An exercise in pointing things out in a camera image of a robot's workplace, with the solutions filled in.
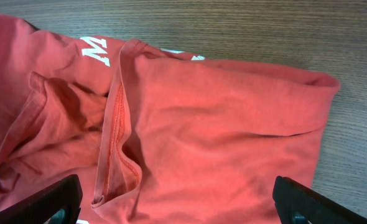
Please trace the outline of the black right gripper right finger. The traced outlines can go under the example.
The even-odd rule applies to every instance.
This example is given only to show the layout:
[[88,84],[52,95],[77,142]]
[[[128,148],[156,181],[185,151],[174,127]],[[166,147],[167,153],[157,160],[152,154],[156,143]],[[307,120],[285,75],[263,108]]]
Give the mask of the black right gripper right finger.
[[367,218],[288,177],[276,177],[272,198],[282,224],[367,224]]

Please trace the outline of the red t-shirt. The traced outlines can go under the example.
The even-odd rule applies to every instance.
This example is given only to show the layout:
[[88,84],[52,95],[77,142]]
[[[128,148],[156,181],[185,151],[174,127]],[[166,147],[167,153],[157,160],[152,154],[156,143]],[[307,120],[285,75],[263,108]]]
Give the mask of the red t-shirt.
[[275,179],[312,184],[339,88],[0,15],[0,210],[76,174],[90,223],[278,223]]

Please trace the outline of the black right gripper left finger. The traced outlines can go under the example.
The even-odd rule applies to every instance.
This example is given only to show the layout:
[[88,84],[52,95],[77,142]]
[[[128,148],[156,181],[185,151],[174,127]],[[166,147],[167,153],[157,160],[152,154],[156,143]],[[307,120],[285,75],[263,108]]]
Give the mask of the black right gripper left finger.
[[0,224],[75,224],[82,198],[79,177],[72,174],[0,211]]

